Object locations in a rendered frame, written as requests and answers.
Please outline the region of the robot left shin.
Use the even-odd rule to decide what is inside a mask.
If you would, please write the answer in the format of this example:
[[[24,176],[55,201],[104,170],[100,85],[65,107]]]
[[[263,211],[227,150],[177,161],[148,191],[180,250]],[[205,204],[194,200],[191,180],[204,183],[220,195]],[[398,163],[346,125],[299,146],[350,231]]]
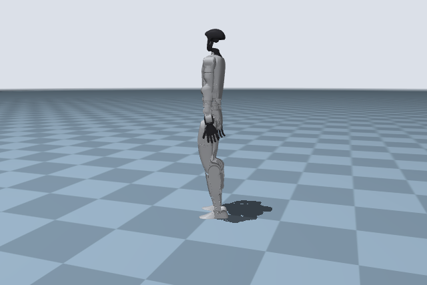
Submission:
[[[215,213],[216,214],[219,212],[221,213],[220,195],[222,193],[222,185],[221,185],[219,167],[211,166],[208,170],[208,175],[205,172],[205,176],[207,180],[209,194],[210,194],[210,197],[212,197],[211,200],[215,208]]]

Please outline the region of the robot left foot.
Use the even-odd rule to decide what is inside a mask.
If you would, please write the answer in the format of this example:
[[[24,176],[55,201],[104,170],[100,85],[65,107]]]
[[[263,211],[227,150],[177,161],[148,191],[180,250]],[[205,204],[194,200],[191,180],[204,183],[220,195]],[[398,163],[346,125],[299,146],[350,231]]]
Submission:
[[[220,213],[220,212],[219,212]],[[229,218],[228,213],[225,210],[222,210],[221,213],[215,213],[213,210],[212,212],[202,215],[199,218],[201,219],[222,219],[222,218]]]

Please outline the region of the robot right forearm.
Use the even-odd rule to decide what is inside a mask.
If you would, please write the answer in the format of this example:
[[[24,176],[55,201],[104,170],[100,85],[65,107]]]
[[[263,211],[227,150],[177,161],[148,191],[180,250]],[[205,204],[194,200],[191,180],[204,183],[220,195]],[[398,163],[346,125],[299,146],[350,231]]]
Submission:
[[[220,110],[222,110],[222,108],[221,108],[221,100],[222,99],[218,99],[218,98],[215,98],[216,99],[216,102],[219,104],[219,108],[220,108]]]

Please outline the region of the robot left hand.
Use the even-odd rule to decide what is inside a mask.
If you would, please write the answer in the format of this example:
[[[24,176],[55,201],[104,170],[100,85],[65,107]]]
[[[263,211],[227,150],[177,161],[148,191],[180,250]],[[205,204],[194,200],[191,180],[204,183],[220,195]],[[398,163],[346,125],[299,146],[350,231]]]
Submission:
[[[204,131],[204,133],[203,133],[203,139],[205,138],[205,134],[207,135],[207,142],[209,143],[209,136],[210,136],[210,140],[211,140],[211,143],[213,143],[213,140],[216,142],[216,138],[217,138],[217,140],[219,141],[219,137],[218,137],[218,134],[217,134],[217,130],[216,130],[216,128],[213,126],[213,124],[214,124],[214,118],[213,118],[213,116],[211,115],[211,117],[212,117],[212,122],[210,122],[210,123],[206,123],[206,121],[205,121],[205,116],[204,116],[204,121],[205,121],[205,125],[207,125],[206,127],[205,127],[205,131]],[[215,138],[215,135],[214,134],[216,134],[216,138]],[[212,140],[212,136],[213,136],[213,140]]]

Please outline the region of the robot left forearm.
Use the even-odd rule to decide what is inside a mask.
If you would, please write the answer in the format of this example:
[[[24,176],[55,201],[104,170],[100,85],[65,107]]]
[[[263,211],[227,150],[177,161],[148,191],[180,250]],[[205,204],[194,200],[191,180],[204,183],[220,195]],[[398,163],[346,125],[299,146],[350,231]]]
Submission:
[[[211,88],[208,85],[203,86],[202,88],[202,93],[203,93],[203,114],[205,115],[205,121],[206,123],[210,123],[212,122],[212,117],[211,117],[211,107],[212,107],[212,101],[213,101],[213,95],[211,92]]]

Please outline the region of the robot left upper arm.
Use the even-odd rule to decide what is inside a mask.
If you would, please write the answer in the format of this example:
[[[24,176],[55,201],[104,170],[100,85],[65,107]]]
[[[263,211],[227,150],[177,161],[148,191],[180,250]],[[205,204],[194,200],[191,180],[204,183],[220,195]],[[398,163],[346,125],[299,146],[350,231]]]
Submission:
[[[216,67],[216,58],[215,57],[204,57],[203,68],[204,68],[204,79],[206,82],[205,85],[210,86],[211,92],[213,91],[213,88],[214,88],[214,69],[215,69],[215,67]],[[203,95],[202,88],[201,88],[201,94]]]

